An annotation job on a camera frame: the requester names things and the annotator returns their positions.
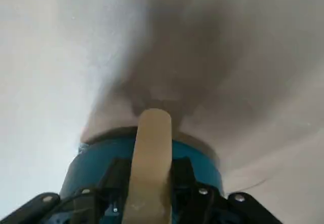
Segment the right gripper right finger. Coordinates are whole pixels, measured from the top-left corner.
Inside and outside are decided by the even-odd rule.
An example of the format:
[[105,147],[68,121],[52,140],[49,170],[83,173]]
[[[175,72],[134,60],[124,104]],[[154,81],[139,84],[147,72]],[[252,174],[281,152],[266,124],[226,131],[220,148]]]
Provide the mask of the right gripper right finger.
[[171,184],[171,223],[281,223],[253,196],[236,192],[225,198],[217,187],[197,181],[189,158],[172,161]]

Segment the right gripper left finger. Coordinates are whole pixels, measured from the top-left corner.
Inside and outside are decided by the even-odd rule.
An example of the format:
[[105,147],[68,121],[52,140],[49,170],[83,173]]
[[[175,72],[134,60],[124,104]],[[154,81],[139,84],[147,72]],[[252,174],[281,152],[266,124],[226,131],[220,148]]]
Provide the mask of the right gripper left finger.
[[63,198],[42,193],[13,211],[1,223],[121,223],[131,161],[114,159],[96,186]]

